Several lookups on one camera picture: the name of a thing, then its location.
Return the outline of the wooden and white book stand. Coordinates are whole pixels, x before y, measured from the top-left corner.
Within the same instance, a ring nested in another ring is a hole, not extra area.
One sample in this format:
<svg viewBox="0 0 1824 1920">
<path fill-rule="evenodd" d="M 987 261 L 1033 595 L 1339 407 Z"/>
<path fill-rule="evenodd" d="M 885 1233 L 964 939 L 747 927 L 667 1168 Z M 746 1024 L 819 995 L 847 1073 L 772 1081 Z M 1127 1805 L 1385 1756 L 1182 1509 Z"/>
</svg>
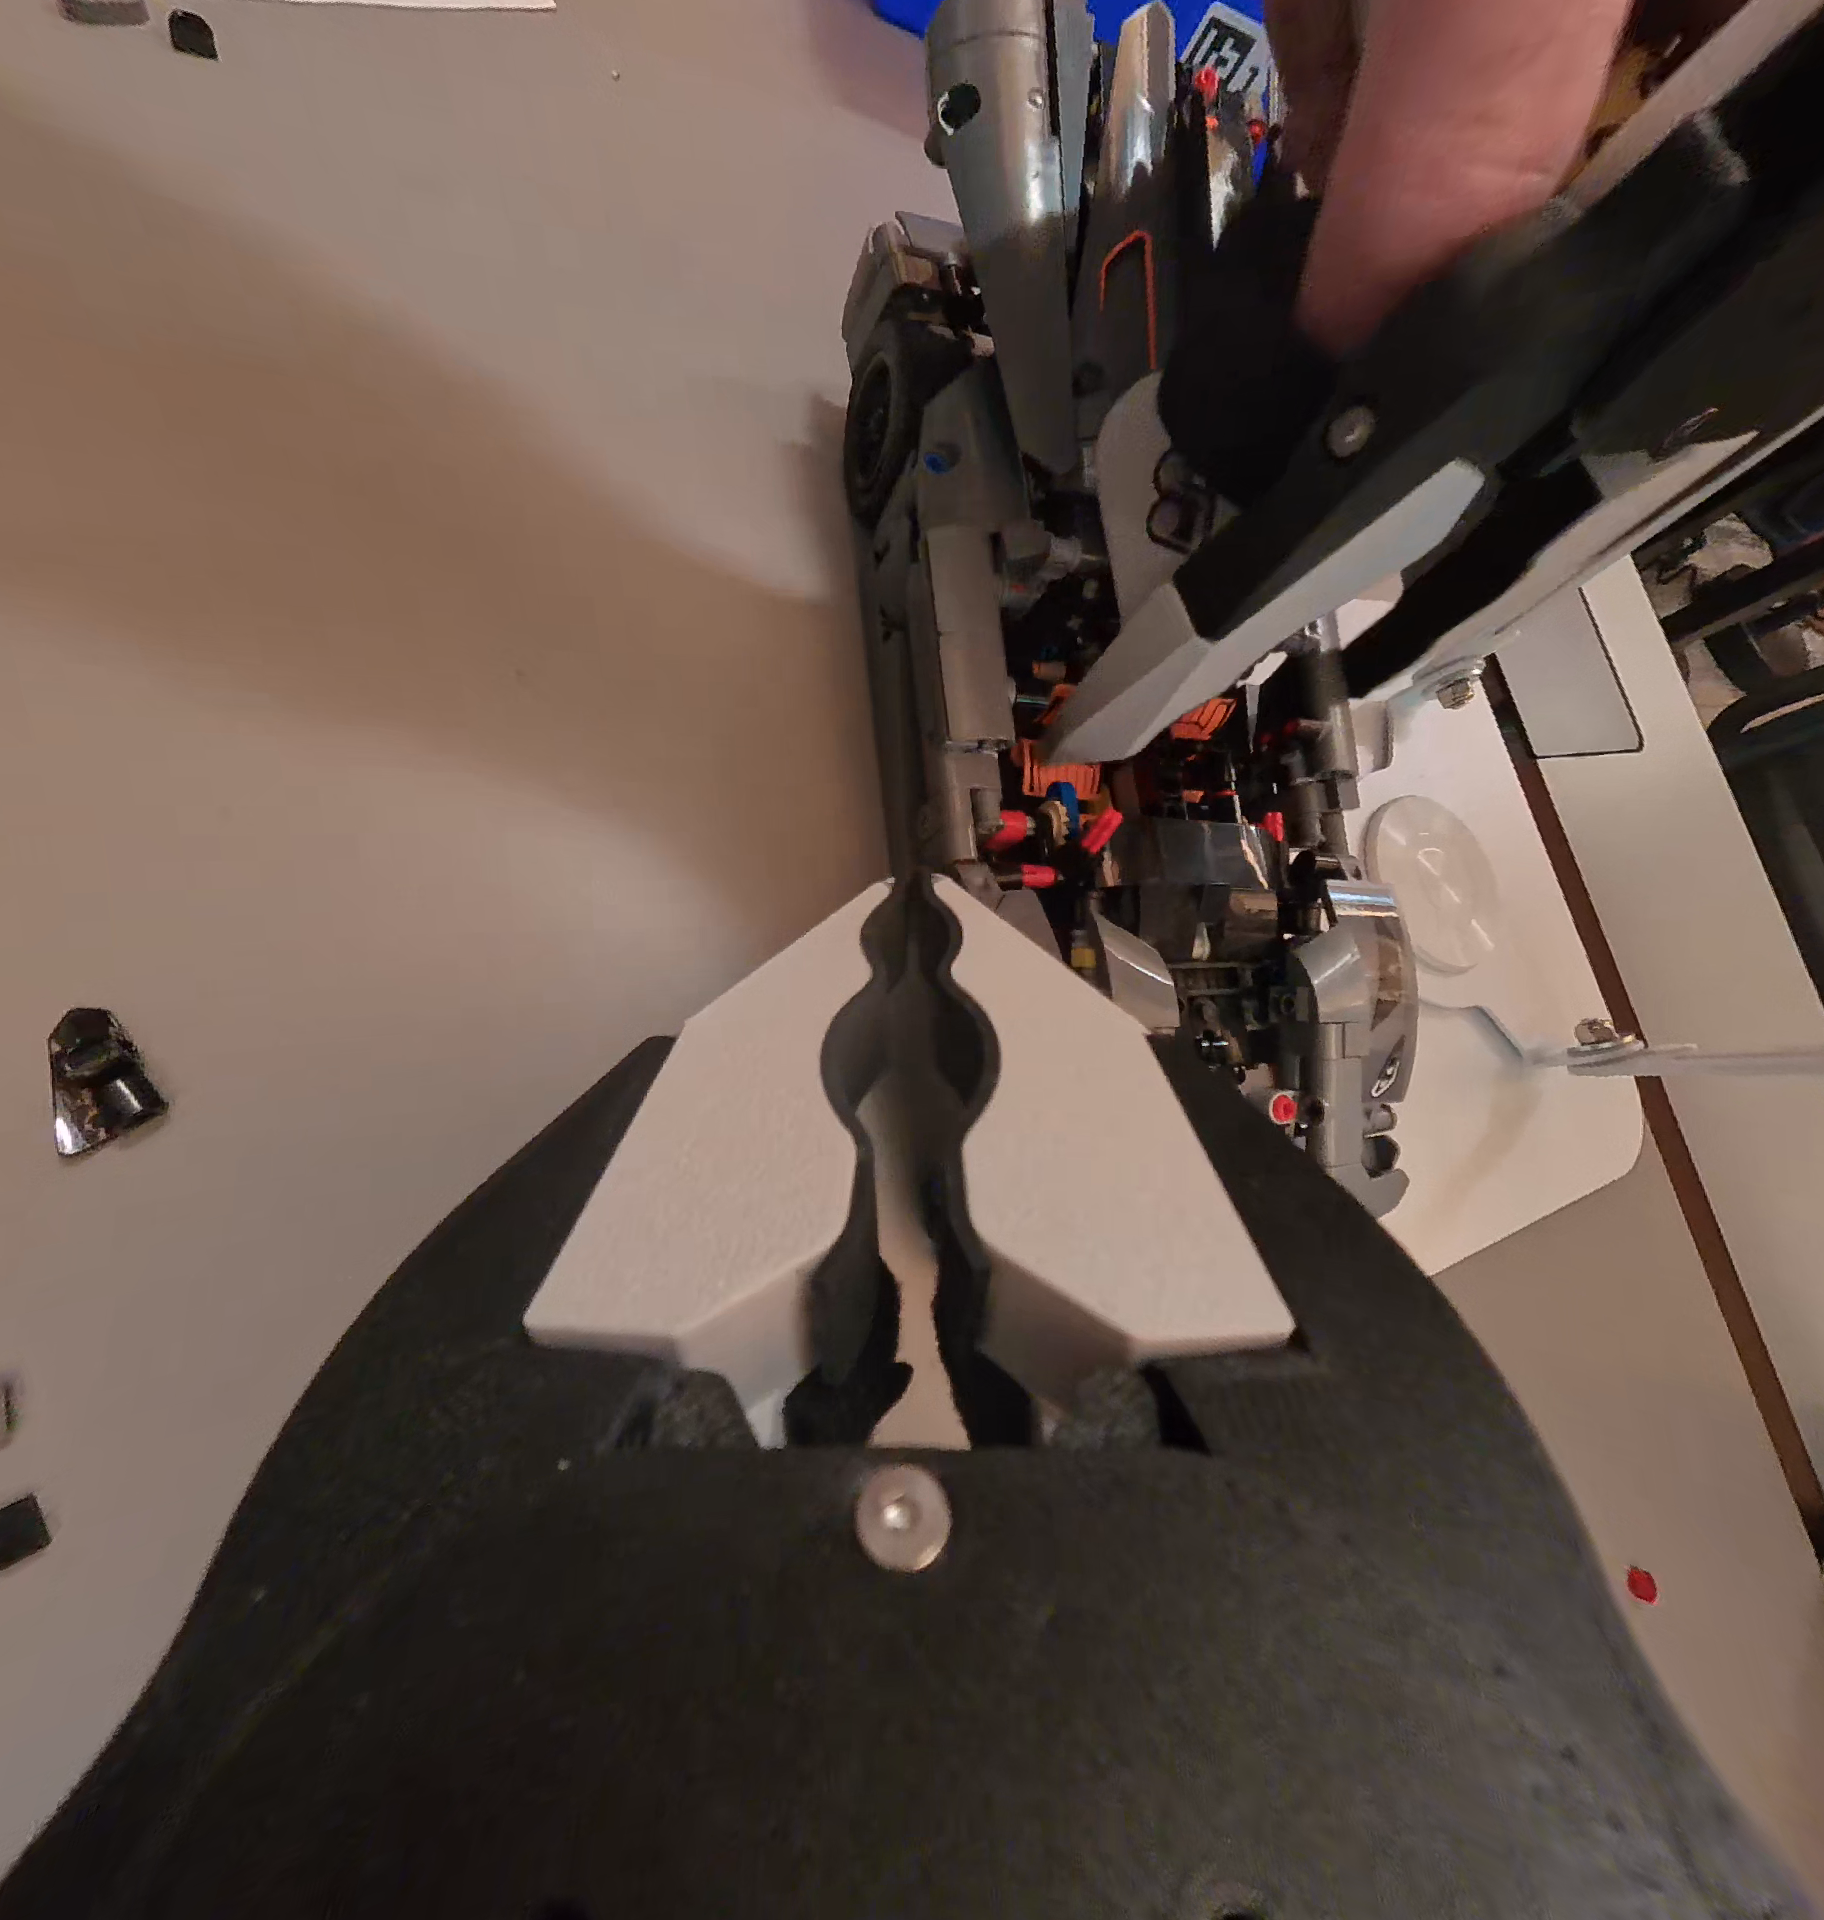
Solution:
<svg viewBox="0 0 1824 1920">
<path fill-rule="evenodd" d="M 1467 666 L 1385 706 L 1389 764 L 1366 783 L 1366 869 L 1406 914 L 1420 997 L 1536 1069 L 1824 1077 L 1810 963 L 1634 567 L 1524 617 L 1495 670 L 1634 1012 L 1582 1018 L 1558 973 L 1553 883 L 1534 894 L 1553 827 L 1529 851 L 1524 773 Z"/>
</svg>

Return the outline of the white rounded base plate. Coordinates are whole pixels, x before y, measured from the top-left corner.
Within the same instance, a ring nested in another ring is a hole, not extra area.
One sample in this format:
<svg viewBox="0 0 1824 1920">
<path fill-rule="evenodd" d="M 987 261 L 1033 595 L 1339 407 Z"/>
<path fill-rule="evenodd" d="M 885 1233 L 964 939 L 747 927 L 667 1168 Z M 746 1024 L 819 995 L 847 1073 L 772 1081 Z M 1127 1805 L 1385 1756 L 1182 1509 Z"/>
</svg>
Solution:
<svg viewBox="0 0 1824 1920">
<path fill-rule="evenodd" d="M 1353 733 L 1353 847 L 1397 894 L 1417 979 L 1388 1227 L 1443 1271 L 1622 1178 L 1641 1094 L 1567 1063 L 1605 986 L 1489 691 L 1443 706 L 1397 686 L 1353 702 Z"/>
</svg>

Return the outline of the black lego wedge piece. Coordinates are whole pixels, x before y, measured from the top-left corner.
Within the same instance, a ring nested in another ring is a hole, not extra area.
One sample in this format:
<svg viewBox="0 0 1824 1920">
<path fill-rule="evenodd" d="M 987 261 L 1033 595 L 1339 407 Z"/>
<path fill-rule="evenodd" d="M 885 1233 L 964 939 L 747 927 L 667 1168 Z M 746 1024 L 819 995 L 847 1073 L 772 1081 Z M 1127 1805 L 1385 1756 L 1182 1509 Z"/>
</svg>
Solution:
<svg viewBox="0 0 1824 1920">
<path fill-rule="evenodd" d="M 106 1009 L 77 1005 L 48 1036 L 52 1142 L 80 1161 L 172 1112 L 127 1025 Z"/>
</svg>

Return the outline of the person's left hand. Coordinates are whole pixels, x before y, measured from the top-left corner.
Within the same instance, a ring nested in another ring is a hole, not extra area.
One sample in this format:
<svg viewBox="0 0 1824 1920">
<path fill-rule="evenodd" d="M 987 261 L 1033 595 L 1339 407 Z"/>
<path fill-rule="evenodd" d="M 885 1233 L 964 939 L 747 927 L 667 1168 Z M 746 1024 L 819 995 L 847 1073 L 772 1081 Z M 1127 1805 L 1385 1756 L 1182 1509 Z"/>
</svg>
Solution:
<svg viewBox="0 0 1824 1920">
<path fill-rule="evenodd" d="M 1269 2 L 1285 160 L 1320 210 L 1293 321 L 1330 358 L 1543 207 L 1611 76 L 1629 2 Z"/>
</svg>

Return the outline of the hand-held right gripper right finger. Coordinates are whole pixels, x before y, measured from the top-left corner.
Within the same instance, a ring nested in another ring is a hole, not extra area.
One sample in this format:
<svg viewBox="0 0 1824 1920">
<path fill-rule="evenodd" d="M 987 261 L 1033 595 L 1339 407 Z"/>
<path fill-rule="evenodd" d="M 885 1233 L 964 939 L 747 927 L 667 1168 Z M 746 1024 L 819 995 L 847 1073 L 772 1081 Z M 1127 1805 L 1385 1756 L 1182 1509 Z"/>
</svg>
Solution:
<svg viewBox="0 0 1824 1920">
<path fill-rule="evenodd" d="M 1068 1404 L 1109 1367 L 1289 1347 L 1293 1315 L 1144 1025 L 954 876 L 933 895 L 960 931 L 950 984 L 996 1046 L 961 1142 L 985 1351 Z"/>
</svg>

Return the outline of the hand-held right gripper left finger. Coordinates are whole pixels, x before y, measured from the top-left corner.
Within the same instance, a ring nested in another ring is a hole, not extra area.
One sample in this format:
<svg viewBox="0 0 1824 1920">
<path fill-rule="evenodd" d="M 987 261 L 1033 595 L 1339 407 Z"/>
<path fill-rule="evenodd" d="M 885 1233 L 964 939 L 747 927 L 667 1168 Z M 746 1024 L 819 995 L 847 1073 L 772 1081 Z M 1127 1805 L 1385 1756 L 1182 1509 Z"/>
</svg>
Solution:
<svg viewBox="0 0 1824 1920">
<path fill-rule="evenodd" d="M 529 1301 L 533 1343 L 714 1374 L 761 1445 L 802 1384 L 855 1381 L 892 1294 L 864 1108 L 895 898 L 875 881 L 683 1024 Z"/>
</svg>

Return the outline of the grey lego car model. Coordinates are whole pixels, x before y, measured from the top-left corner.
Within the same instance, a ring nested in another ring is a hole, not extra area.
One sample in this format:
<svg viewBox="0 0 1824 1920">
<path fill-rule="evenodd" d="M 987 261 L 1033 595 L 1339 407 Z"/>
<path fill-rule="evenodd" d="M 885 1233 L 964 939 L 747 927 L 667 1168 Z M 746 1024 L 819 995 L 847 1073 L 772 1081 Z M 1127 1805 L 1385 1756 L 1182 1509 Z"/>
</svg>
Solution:
<svg viewBox="0 0 1824 1920">
<path fill-rule="evenodd" d="M 1266 123 L 1184 65 L 1164 2 L 1116 43 L 1085 2 L 941 2 L 926 51 L 960 223 L 880 219 L 840 318 L 895 861 L 1009 907 L 1385 1215 L 1409 1185 L 1417 986 L 1349 841 L 1339 617 L 1127 759 L 1046 757 L 1119 592 L 1232 521 L 1159 385 Z"/>
</svg>

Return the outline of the black white marker tag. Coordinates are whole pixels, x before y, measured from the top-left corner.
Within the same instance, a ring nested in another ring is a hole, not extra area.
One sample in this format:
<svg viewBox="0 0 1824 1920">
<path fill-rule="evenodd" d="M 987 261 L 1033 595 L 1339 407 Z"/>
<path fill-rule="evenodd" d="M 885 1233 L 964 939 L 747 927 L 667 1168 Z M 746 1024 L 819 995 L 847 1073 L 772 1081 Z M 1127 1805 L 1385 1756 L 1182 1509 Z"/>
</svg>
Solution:
<svg viewBox="0 0 1824 1920">
<path fill-rule="evenodd" d="M 1279 65 L 1266 31 L 1266 2 L 1205 2 L 1184 40 L 1184 65 L 1212 70 L 1219 89 L 1237 92 L 1253 117 L 1279 113 Z"/>
</svg>

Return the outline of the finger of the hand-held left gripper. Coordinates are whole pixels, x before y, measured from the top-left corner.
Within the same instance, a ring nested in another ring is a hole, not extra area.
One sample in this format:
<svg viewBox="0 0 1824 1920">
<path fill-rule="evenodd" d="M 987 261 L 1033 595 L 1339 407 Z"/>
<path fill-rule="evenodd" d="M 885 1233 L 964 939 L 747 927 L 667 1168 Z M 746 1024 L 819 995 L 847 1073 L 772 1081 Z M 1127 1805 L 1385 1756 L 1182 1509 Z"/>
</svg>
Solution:
<svg viewBox="0 0 1824 1920">
<path fill-rule="evenodd" d="M 1647 453 L 1579 454 L 1501 488 L 1495 504 L 1428 565 L 1345 650 L 1353 698 L 1409 686 L 1436 691 L 1516 634 L 1524 617 L 1592 580 L 1768 460 L 1791 431 Z"/>
<path fill-rule="evenodd" d="M 1154 590 L 1046 728 L 1053 764 L 1116 764 L 1184 711 L 1232 688 L 1253 664 L 1359 590 L 1420 560 L 1486 491 L 1489 474 L 1452 460 L 1411 493 L 1330 537 L 1313 560 L 1279 565 L 1253 587 L 1208 551 Z"/>
</svg>

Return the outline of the blue plastic storage bin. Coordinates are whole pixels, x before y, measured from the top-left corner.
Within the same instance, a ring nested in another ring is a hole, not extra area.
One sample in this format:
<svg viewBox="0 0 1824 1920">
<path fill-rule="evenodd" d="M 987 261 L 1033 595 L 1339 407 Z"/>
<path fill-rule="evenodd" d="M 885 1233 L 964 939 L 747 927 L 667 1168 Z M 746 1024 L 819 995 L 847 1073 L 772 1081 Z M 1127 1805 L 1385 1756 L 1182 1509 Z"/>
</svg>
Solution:
<svg viewBox="0 0 1824 1920">
<path fill-rule="evenodd" d="M 895 27 L 904 27 L 907 34 L 926 36 L 931 15 L 938 13 L 941 2 L 869 2 L 873 13 L 885 21 L 892 21 Z M 1138 5 L 1144 2 L 1085 2 L 1085 13 L 1091 13 L 1097 21 L 1097 40 L 1098 43 L 1116 43 L 1119 36 L 1119 23 L 1138 13 Z M 1175 27 L 1175 40 L 1190 36 L 1197 21 L 1205 19 L 1210 2 L 1168 2 L 1168 13 L 1173 19 Z"/>
</svg>

